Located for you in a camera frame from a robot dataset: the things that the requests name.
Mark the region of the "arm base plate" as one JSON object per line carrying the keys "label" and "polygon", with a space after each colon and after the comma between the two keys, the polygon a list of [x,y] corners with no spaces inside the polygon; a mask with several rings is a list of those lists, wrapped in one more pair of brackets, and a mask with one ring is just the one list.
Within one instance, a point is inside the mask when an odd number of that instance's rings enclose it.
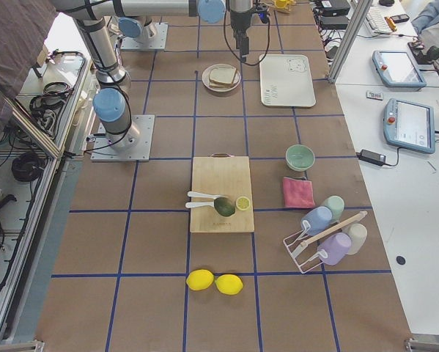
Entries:
{"label": "arm base plate", "polygon": [[95,139],[90,159],[93,162],[122,162],[122,161],[148,161],[152,145],[152,135],[155,116],[151,114],[135,114],[132,125],[124,139],[114,146],[109,142],[116,142],[114,136],[106,135],[103,124],[100,123],[98,133],[101,137]]}
{"label": "arm base plate", "polygon": [[143,45],[135,42],[129,37],[123,35],[121,50],[122,51],[153,51],[153,50],[163,50],[166,47],[166,37],[168,32],[167,23],[153,23],[158,31],[155,39],[148,45]]}

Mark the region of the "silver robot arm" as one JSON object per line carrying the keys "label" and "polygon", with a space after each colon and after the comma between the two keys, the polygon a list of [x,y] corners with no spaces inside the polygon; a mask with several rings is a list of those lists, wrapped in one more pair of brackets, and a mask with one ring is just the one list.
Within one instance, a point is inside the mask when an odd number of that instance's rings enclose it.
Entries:
{"label": "silver robot arm", "polygon": [[240,52],[246,61],[249,52],[247,29],[261,5],[256,1],[52,1],[58,12],[70,16],[96,67],[100,92],[93,107],[105,128],[106,146],[89,149],[92,155],[118,157],[139,139],[139,129],[133,121],[127,89],[130,78],[119,63],[111,44],[105,17],[118,19],[149,18],[156,15],[199,16],[208,23],[217,23],[230,15],[231,27]]}
{"label": "silver robot arm", "polygon": [[125,37],[143,45],[150,44],[158,33],[151,17],[119,17],[118,28]]}

